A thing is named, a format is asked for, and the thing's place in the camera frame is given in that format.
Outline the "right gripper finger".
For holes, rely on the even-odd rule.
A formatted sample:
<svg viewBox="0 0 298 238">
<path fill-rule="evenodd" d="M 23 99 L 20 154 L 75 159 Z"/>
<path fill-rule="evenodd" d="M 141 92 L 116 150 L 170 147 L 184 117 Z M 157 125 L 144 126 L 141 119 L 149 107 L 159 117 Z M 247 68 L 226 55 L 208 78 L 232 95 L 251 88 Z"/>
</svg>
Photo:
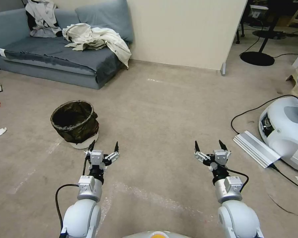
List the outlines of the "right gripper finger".
<svg viewBox="0 0 298 238">
<path fill-rule="evenodd" d="M 197 141 L 195 141 L 195 152 L 194 152 L 194 156 L 195 156 L 195 158 L 197 160 L 199 160 L 203 164 L 210 164 L 211 163 L 211 158 L 208 155 L 206 155 L 206 154 L 204 154 L 204 153 L 202 153 L 200 151 L 200 148 L 198 146 L 198 142 Z"/>
<path fill-rule="evenodd" d="M 221 140 L 219 140 L 219 145 L 220 145 L 221 149 L 226 152 L 226 159 L 228 159 L 229 156 L 231 155 L 231 151 L 228 150 L 227 146 Z"/>
</svg>

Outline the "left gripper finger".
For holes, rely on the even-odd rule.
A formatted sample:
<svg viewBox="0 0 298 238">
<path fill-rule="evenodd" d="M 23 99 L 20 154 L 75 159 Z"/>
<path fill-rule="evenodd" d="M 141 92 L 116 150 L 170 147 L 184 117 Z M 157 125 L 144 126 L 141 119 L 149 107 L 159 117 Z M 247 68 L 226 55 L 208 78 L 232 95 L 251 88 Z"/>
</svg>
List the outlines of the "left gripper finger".
<svg viewBox="0 0 298 238">
<path fill-rule="evenodd" d="M 95 142 L 96 140 L 93 140 L 93 142 L 89 145 L 88 149 L 85 151 L 85 154 L 86 154 L 85 160 L 90 160 L 90 153 L 94 149 Z"/>
<path fill-rule="evenodd" d="M 115 144 L 114 152 L 104 157 L 104 164 L 111 165 L 120 156 L 118 141 Z"/>
</svg>

